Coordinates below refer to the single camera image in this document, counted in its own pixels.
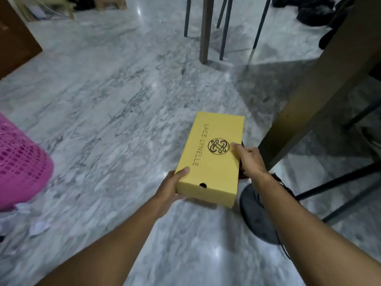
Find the black metal chair frame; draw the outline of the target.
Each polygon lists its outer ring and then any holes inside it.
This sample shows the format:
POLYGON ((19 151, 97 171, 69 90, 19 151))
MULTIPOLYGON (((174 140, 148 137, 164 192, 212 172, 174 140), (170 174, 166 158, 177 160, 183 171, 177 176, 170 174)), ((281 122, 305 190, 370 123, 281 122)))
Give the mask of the black metal chair frame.
MULTIPOLYGON (((342 125, 342 129, 345 131, 348 131, 349 129, 354 127, 355 124, 363 120, 367 115, 377 110, 380 106, 381 106, 381 97, 378 97, 372 102, 370 102, 369 105, 365 109, 363 109, 360 113, 358 113, 353 118, 351 118, 347 123, 342 125)), ((381 157, 372 164, 369 164, 363 168, 357 169, 353 172, 347 173, 343 176, 337 177, 318 187, 315 187, 311 190, 308 190, 297 196, 294 196, 294 198, 297 201, 302 201, 307 198, 316 196, 318 194, 327 192, 335 187, 347 184, 349 182, 358 180, 363 177, 367 177, 377 172, 381 172, 381 157)), ((344 219, 346 214, 348 215, 350 214, 349 213, 350 210, 353 210, 355 206, 359 206, 361 203, 365 201, 366 198, 368 198, 371 194, 373 194, 378 189, 379 186, 380 186, 380 183, 376 183, 374 185, 369 186, 364 191, 360 192, 358 195, 352 198, 350 201, 346 202, 345 204, 340 206, 338 209, 331 212, 329 215, 323 218, 322 221, 325 224, 330 226, 338 223, 339 221, 344 219)))

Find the person's right hand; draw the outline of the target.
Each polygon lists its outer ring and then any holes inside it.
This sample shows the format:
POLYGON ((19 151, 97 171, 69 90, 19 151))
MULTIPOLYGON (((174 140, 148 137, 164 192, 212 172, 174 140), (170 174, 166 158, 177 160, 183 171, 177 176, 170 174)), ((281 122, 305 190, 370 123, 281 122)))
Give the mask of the person's right hand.
POLYGON ((245 148, 245 155, 239 156, 246 176, 255 184, 270 180, 272 176, 265 168, 258 148, 245 148))

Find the brown wooden table leg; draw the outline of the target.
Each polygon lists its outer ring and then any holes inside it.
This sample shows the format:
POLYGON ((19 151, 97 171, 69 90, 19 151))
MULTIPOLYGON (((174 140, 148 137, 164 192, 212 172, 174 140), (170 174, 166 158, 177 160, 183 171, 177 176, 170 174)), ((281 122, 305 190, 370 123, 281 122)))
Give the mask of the brown wooden table leg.
POLYGON ((266 169, 285 157, 379 62, 381 0, 356 0, 259 144, 266 169))

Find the brown wooden door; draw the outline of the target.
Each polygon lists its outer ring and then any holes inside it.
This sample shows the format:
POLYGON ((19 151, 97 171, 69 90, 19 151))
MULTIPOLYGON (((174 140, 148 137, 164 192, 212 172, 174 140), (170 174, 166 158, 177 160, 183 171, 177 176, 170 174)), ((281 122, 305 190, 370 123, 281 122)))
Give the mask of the brown wooden door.
POLYGON ((0 80, 42 51, 8 0, 0 0, 0 80))

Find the round black fan base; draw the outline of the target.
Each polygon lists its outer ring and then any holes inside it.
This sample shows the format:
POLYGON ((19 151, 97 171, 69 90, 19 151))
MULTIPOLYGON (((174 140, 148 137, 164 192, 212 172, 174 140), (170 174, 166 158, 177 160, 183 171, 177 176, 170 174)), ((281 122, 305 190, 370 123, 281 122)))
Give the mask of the round black fan base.
POLYGON ((242 190, 239 207, 245 224, 256 237, 269 244, 282 244, 252 184, 248 184, 242 190))

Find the black metal chair legs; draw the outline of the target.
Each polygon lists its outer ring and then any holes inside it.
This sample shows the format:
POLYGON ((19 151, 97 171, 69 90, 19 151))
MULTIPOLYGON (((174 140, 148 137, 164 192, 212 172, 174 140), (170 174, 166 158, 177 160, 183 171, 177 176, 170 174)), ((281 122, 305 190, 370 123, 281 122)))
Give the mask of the black metal chair legs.
MULTIPOLYGON (((253 54, 255 52, 255 49, 257 48, 261 31, 264 25, 264 21, 266 18, 266 15, 268 13, 270 3, 272 0, 266 0, 264 10, 261 16, 260 24, 257 30, 257 34, 255 37, 255 42, 252 48, 251 53, 253 54)), ((184 22, 184 37, 188 37, 188 28, 189 28, 189 18, 190 18, 190 11, 191 11, 191 2, 192 0, 187 0, 186 1, 186 13, 185 13, 185 22, 184 22)), ((233 0, 223 0, 222 7, 220 10, 220 14, 218 17, 217 21, 217 26, 216 28, 220 28, 221 22, 222 22, 222 17, 225 15, 225 23, 223 27, 223 32, 222 32, 222 42, 221 42, 221 49, 219 53, 219 60, 222 61, 224 57, 224 52, 225 52, 225 47, 226 47, 226 41, 227 41, 227 34, 228 34, 228 29, 229 29, 229 23, 230 23, 230 18, 231 18, 231 9, 232 9, 232 3, 233 0)))

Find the thin brown table leg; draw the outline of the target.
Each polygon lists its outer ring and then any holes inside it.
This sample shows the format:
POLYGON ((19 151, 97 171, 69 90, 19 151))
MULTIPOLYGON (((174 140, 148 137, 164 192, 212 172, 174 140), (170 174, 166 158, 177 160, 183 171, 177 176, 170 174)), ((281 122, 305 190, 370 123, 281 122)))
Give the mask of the thin brown table leg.
POLYGON ((214 0, 203 0, 202 26, 200 36, 199 61, 206 65, 208 61, 208 49, 212 28, 214 0))

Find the person's right forearm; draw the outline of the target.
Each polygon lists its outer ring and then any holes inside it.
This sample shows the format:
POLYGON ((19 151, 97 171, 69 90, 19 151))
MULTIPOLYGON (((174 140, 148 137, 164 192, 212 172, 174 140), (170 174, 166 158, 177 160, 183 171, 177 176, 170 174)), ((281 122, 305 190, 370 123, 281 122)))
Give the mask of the person's right forearm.
POLYGON ((381 264, 306 210, 273 177, 253 184, 307 286, 381 286, 381 264))

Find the light wooden rack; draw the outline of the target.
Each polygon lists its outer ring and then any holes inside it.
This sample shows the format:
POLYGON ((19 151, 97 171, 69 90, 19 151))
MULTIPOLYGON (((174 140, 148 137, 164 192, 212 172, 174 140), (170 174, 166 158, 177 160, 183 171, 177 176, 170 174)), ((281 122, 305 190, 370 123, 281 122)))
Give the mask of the light wooden rack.
POLYGON ((75 20, 75 12, 97 10, 114 6, 127 9, 126 0, 8 0, 27 22, 48 20, 56 17, 75 20))

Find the pink plastic mesh basket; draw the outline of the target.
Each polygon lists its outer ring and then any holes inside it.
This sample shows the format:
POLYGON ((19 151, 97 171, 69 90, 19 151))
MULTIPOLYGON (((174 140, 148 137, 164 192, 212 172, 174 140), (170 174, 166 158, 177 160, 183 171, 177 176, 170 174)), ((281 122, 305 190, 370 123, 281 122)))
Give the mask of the pink plastic mesh basket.
POLYGON ((45 150, 0 113, 0 212, 33 199, 53 171, 45 150))

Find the person's left hand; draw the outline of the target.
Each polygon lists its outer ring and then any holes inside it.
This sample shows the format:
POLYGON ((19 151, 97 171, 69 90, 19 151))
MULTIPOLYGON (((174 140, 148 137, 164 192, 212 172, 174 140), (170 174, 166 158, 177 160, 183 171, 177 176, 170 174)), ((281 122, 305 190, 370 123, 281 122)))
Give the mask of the person's left hand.
POLYGON ((177 192, 175 173, 176 171, 172 170, 166 175, 154 195, 154 199, 158 205, 157 219, 163 217, 175 201, 185 197, 185 195, 177 192))

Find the pile of black bags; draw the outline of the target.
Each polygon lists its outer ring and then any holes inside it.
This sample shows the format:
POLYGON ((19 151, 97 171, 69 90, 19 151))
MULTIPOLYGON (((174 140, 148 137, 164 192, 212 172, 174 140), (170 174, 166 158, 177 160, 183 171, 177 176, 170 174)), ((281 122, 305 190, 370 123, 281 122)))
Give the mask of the pile of black bags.
POLYGON ((319 41, 318 46, 324 50, 337 30, 343 24, 355 0, 272 0, 275 8, 296 6, 298 8, 297 20, 310 27, 327 26, 331 30, 319 41))

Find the yellow cardboard shoe box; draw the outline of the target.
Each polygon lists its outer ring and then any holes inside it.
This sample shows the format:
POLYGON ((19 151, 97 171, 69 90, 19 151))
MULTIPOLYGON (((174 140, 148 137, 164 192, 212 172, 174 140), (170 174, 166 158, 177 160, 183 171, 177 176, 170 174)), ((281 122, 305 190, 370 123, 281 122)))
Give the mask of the yellow cardboard shoe box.
POLYGON ((176 186, 179 194, 232 208, 240 158, 231 143, 241 143, 244 116, 197 112, 176 171, 190 172, 176 186))

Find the person's left forearm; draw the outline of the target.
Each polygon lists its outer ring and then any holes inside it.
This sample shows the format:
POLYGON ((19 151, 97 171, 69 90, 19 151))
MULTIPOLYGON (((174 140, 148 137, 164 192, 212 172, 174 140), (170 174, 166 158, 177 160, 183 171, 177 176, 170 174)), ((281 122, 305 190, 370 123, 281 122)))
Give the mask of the person's left forearm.
POLYGON ((35 286, 123 286, 155 222, 177 196, 154 196, 132 216, 56 267, 35 286))

